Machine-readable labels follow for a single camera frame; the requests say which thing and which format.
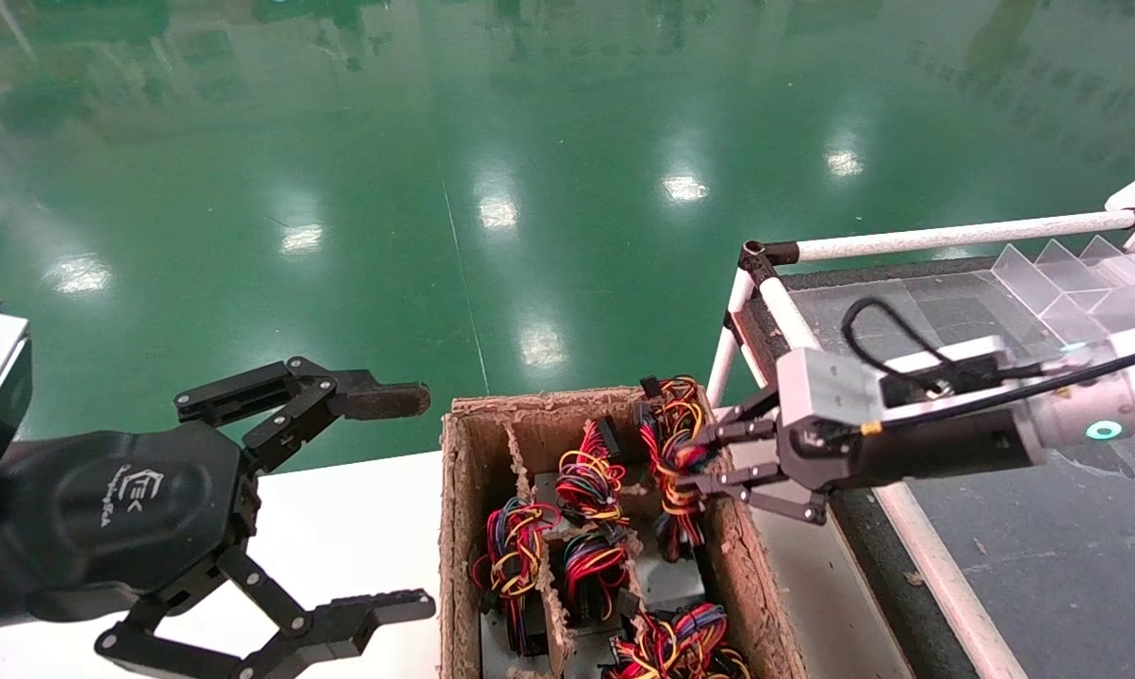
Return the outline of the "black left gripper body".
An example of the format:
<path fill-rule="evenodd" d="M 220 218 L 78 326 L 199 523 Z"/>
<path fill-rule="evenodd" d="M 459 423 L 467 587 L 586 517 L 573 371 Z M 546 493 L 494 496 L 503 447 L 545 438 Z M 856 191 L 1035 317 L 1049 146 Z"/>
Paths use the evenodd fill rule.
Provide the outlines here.
<path fill-rule="evenodd" d="M 11 444 L 0 461 L 0 627 L 81 622 L 140 600 L 187 613 L 255 533 L 257 477 L 201 422 Z"/>

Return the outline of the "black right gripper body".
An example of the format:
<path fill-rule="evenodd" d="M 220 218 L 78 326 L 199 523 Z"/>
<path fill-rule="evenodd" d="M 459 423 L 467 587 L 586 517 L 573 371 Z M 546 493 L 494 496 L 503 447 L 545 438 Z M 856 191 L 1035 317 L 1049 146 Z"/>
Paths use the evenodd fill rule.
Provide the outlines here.
<path fill-rule="evenodd" d="M 780 469 L 809 491 L 877 489 L 1044 463 L 1045 449 L 1008 409 L 874 434 L 827 420 L 780 430 Z"/>

